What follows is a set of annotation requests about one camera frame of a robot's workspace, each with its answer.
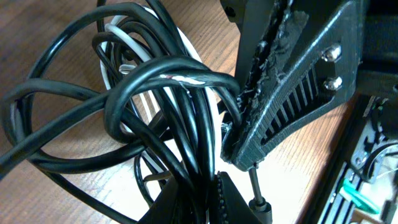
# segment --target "silver screw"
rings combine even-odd
[[[326,62],[335,62],[340,58],[341,46],[340,44],[333,44],[322,55],[322,59]]]
[[[328,79],[323,83],[323,86],[324,86],[327,90],[331,90],[331,91],[339,90],[339,89],[341,88],[342,85],[343,85],[343,79],[341,79],[341,77],[328,78]]]

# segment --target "wooden surface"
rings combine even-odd
[[[239,31],[230,23],[218,0],[164,1],[176,24],[212,70],[234,73]],[[92,10],[95,1],[0,1],[0,96],[25,80],[36,59],[66,25]],[[95,26],[84,29],[61,51],[46,77],[104,91],[99,60],[91,48]],[[37,129],[78,102],[38,94],[33,125]],[[341,132],[341,106],[288,137],[260,164],[262,193],[273,208],[274,223],[294,223],[326,166]],[[0,131],[0,154],[11,148]],[[50,154],[82,158],[119,146],[103,129],[101,113],[80,123],[44,147]],[[231,176],[246,200],[252,197],[247,174],[220,165]],[[66,175],[74,184],[107,205],[138,219],[138,202],[132,161],[84,175]],[[48,178],[23,162],[0,182],[0,223],[111,223]]]

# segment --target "green object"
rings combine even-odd
[[[348,179],[344,179],[344,181],[340,183],[339,188],[339,194],[343,196],[345,200],[353,202],[356,208],[371,214],[380,213],[380,208],[366,196],[359,193]]]

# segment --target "tangled cable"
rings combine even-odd
[[[205,222],[206,191],[215,176],[215,151],[221,149],[221,122],[213,91],[217,92],[233,121],[241,124],[236,102],[239,85],[228,74],[212,72],[200,62],[195,49],[177,29],[157,0],[147,0],[153,9],[125,2],[97,8],[68,27],[38,59],[26,82],[5,95],[1,102],[1,122],[13,148],[0,157],[0,180],[27,159],[67,192],[97,211],[121,223],[135,220],[109,208],[71,184],[61,174],[82,174],[115,166],[134,158],[134,172],[146,202],[153,199],[145,182],[158,180],[161,187],[171,175],[191,201],[192,220]],[[105,17],[115,16],[104,25]],[[42,77],[54,56],[80,30],[97,22],[98,33],[92,47],[101,61],[107,91],[98,93],[70,83]],[[145,42],[128,34],[141,36]],[[154,107],[160,111],[143,122],[132,96],[149,91]],[[82,101],[81,104],[32,131],[34,93],[50,93]],[[104,126],[123,147],[85,159],[62,159],[48,155],[41,147],[64,131],[104,110]],[[180,162],[165,141],[174,139],[182,157]],[[142,178],[140,158],[153,173]]]

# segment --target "screw hole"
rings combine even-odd
[[[266,142],[267,142],[267,140],[265,138],[262,138],[260,141],[260,144],[263,146],[266,144]]]
[[[225,14],[227,16],[229,16],[229,17],[235,17],[236,16],[235,10],[232,7],[227,6],[227,7],[225,7],[224,11],[225,11]]]

